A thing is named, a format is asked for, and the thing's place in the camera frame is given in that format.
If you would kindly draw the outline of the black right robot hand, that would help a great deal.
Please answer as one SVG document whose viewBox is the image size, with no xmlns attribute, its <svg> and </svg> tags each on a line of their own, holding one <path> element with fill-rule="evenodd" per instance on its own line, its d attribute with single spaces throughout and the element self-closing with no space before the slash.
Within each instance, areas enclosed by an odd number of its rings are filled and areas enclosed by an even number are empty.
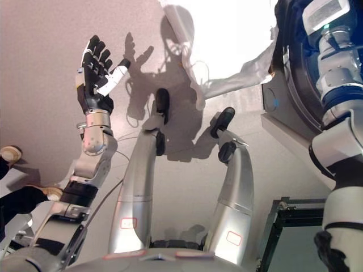
<svg viewBox="0 0 363 272">
<path fill-rule="evenodd" d="M 348 0 L 313 0 L 303 10 L 303 26 L 308 36 L 351 9 Z"/>
</svg>

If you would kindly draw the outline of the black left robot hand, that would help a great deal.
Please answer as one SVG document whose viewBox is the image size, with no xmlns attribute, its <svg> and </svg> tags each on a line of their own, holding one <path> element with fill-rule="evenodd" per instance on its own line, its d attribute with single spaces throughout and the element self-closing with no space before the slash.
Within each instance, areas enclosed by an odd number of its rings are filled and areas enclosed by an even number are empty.
<svg viewBox="0 0 363 272">
<path fill-rule="evenodd" d="M 130 61 L 124 58 L 111 69 L 110 55 L 97 35 L 85 46 L 76 74 L 77 99 L 84 114 L 97 109 L 113 112 L 114 102 L 109 95 L 128 72 Z"/>
</svg>

